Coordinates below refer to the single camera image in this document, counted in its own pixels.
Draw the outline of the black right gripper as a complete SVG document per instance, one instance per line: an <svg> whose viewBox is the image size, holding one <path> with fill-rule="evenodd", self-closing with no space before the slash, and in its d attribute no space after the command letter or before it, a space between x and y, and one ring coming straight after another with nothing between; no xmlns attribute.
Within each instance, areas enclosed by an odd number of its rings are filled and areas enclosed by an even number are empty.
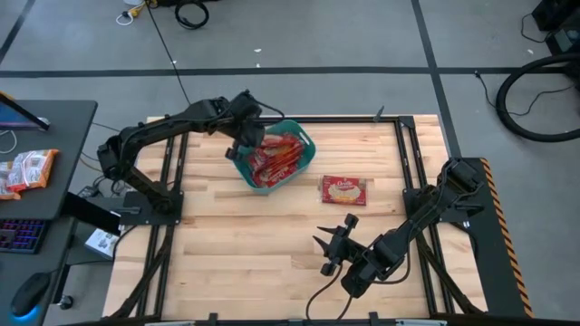
<svg viewBox="0 0 580 326"><path fill-rule="evenodd" d="M362 253L366 250L366 247L350 237L350 233L358 222L359 218L357 216L347 214L344 219L344 226L318 226L319 230L332 235L329 243L315 235L313 236L313 239L321 247L323 256L328 260L321 268L320 273L322 275L333 275L336 267L342 265L343 261L348 261L351 264L347 272L350 275L357 275L362 270Z"/></svg>

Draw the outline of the red Orville popcorn bag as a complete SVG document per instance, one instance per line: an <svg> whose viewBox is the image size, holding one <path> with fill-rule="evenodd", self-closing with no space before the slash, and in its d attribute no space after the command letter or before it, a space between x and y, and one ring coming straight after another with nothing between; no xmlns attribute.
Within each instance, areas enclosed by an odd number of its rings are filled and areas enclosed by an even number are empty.
<svg viewBox="0 0 580 326"><path fill-rule="evenodd" d="M301 152L286 152L280 156L273 157L270 161L267 162L265 165L266 170L276 170L280 168L287 167L296 163L303 154Z"/></svg>
<svg viewBox="0 0 580 326"><path fill-rule="evenodd" d="M367 202L365 178L323 176L320 190L323 203L365 206Z"/></svg>
<svg viewBox="0 0 580 326"><path fill-rule="evenodd" d="M297 138L291 134L266 134L262 139L260 147L263 149L273 149L284 146L293 146L297 142Z"/></svg>
<svg viewBox="0 0 580 326"><path fill-rule="evenodd" d="M261 176L254 175L252 180L258 188L271 188L287 179L287 175Z"/></svg>
<svg viewBox="0 0 580 326"><path fill-rule="evenodd" d="M247 158L248 165L253 171L264 168L270 161L271 155L265 149L255 149Z"/></svg>
<svg viewBox="0 0 580 326"><path fill-rule="evenodd" d="M276 170L263 170L258 175L261 176L272 176L272 175L287 175L288 177L295 173L297 170L297 164L294 163L284 168L276 169Z"/></svg>
<svg viewBox="0 0 580 326"><path fill-rule="evenodd" d="M287 141L265 147L264 152L269 158L281 159L284 157L300 155L304 150L304 146L305 144L300 140Z"/></svg>

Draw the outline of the teal plastic basket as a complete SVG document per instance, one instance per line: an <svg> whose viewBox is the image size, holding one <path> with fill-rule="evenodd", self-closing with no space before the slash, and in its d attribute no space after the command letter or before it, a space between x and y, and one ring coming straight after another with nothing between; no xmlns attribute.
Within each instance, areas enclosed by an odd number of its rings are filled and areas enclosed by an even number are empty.
<svg viewBox="0 0 580 326"><path fill-rule="evenodd" d="M304 172L314 159L316 154L316 145L312 138L307 134L307 132L302 128L300 124L298 124L294 120L281 120L274 125L266 128L266 134L291 134L304 143L304 150L302 151L303 156L296 162L297 170L294 174L287 177L283 182L279 183L278 185L271 187L271 188L258 188L256 184L252 180L254 175L258 175L260 172L265 170L262 168L258 171L253 171L251 167L248 165L247 158L248 156L258 148L261 148L260 145L256 147L241 147L240 152L242 154L242 158L240 160L235 160L234 165L237 169L237 172L240 174L242 179L247 183L247 185L257 194L259 195L269 195L272 192L276 191L281 186L288 184L291 180L296 178L300 173Z"/></svg>

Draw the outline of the black platform with hazard stripes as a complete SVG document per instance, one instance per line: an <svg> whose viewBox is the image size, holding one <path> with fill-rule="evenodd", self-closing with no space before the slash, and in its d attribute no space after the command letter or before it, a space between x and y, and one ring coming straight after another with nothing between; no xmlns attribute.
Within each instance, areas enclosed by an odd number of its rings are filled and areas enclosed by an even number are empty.
<svg viewBox="0 0 580 326"><path fill-rule="evenodd" d="M478 244L476 264L488 312L532 318L534 313L489 163L484 158L466 161L483 182L474 197L483 210L471 217L469 223Z"/></svg>

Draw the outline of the black equipment box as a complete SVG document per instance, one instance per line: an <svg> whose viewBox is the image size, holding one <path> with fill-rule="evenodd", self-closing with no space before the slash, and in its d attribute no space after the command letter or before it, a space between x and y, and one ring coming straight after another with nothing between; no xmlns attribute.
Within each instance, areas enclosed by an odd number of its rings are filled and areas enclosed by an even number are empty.
<svg viewBox="0 0 580 326"><path fill-rule="evenodd" d="M72 216L76 219L93 225L112 235L120 235L120 217L110 210L96 206L85 198L68 193L63 201L63 216Z"/></svg>

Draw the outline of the black desk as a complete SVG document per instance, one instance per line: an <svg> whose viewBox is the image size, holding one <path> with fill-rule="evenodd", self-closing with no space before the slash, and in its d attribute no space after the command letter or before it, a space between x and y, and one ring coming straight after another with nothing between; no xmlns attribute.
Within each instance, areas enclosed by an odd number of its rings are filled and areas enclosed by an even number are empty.
<svg viewBox="0 0 580 326"><path fill-rule="evenodd" d="M0 219L47 220L48 231L37 254L0 253L0 326L42 326L51 304L76 229L76 219L62 216L79 156L97 108L95 101L25 101L20 105L47 118L47 131L18 130L16 154L34 149L58 149L48 186L26 190L20 200L0 200ZM15 318L11 301L18 288L34 273L49 272L50 285L33 312Z"/></svg>

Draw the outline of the white printed box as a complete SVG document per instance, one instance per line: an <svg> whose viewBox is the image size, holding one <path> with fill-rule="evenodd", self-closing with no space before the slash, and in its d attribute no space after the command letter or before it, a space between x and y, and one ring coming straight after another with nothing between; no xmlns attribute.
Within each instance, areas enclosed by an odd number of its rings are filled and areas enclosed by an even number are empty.
<svg viewBox="0 0 580 326"><path fill-rule="evenodd" d="M117 235L95 229L84 242L84 246L104 258L112 260L118 241Z"/></svg>

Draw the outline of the orange white snack bag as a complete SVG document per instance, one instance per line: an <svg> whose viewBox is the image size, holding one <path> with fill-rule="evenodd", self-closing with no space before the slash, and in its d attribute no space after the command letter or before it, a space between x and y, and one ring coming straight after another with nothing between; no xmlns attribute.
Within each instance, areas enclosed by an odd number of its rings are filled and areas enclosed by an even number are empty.
<svg viewBox="0 0 580 326"><path fill-rule="evenodd" d="M58 153L58 149L41 149L18 154L7 176L7 189L19 193L27 189L45 188Z"/></svg>
<svg viewBox="0 0 580 326"><path fill-rule="evenodd" d="M13 162L0 162L0 200L20 200L21 196L8 188L8 177Z"/></svg>

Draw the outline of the computer monitor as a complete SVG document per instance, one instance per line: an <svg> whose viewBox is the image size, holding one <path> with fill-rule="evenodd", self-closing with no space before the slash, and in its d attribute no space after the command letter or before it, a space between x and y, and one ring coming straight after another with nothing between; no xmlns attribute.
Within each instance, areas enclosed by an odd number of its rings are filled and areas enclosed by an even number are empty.
<svg viewBox="0 0 580 326"><path fill-rule="evenodd" d="M11 97L0 92L0 130L38 129L48 130L50 121L35 116Z"/></svg>

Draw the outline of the backlit black keyboard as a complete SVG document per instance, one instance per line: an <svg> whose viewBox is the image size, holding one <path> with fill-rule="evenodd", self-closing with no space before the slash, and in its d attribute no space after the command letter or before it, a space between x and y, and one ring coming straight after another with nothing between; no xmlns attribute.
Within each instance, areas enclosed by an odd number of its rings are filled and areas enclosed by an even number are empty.
<svg viewBox="0 0 580 326"><path fill-rule="evenodd" d="M50 222L0 219L0 253L37 254Z"/></svg>

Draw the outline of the black computer mouse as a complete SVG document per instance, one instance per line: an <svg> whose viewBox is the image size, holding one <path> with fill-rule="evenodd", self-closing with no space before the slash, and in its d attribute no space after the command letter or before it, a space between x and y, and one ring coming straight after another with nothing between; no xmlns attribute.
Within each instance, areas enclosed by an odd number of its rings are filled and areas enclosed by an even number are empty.
<svg viewBox="0 0 580 326"><path fill-rule="evenodd" d="M15 318L29 315L43 298L51 281L49 273L34 273L18 288L10 305Z"/></svg>

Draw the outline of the black floor equipment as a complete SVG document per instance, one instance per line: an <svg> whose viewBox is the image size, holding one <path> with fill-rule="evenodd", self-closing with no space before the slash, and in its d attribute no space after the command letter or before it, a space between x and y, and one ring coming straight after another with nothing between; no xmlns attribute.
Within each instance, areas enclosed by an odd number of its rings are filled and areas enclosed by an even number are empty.
<svg viewBox="0 0 580 326"><path fill-rule="evenodd" d="M580 0L540 0L532 16L553 55L580 53Z"/></svg>

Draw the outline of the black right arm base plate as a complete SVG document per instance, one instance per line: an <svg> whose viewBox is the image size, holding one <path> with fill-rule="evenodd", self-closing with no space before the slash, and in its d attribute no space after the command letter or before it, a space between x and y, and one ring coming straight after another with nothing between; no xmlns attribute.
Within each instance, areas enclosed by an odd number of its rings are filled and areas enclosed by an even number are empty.
<svg viewBox="0 0 580 326"><path fill-rule="evenodd" d="M403 193L407 217L413 217L418 212L427 212L433 206L432 214L434 223L462 223L467 222L484 210L482 202L478 201L474 195L460 195L448 187L443 188L443 196L440 198L438 187L427 185L421 189L412 188Z"/></svg>

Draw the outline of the black aluminium table frame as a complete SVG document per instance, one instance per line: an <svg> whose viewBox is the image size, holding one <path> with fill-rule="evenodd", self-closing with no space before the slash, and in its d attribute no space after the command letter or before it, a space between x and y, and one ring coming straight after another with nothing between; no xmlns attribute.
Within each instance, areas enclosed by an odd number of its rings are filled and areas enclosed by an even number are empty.
<svg viewBox="0 0 580 326"><path fill-rule="evenodd" d="M368 244L404 219L402 191L420 171L400 154L417 139L422 172L434 182L448 153L439 121L419 115L408 131L391 121L320 116L304 124L316 145L307 170L273 193L255 193L224 156L229 138L192 134L181 187L183 217L173 236L162 316L166 320L361 319L428 315L418 261L402 266L389 285L350 299L320 273L324 256L313 239L318 226L359 218L353 239ZM365 206L323 203L323 176L367 180Z"/></svg>

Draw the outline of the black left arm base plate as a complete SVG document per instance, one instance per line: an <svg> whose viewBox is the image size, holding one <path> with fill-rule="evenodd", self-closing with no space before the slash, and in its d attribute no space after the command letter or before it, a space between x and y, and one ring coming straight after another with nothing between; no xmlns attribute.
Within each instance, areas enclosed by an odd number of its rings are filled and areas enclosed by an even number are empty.
<svg viewBox="0 0 580 326"><path fill-rule="evenodd" d="M139 192L126 194L123 204L114 211L122 225L177 225L182 218L184 194L171 191L169 198L151 201Z"/></svg>

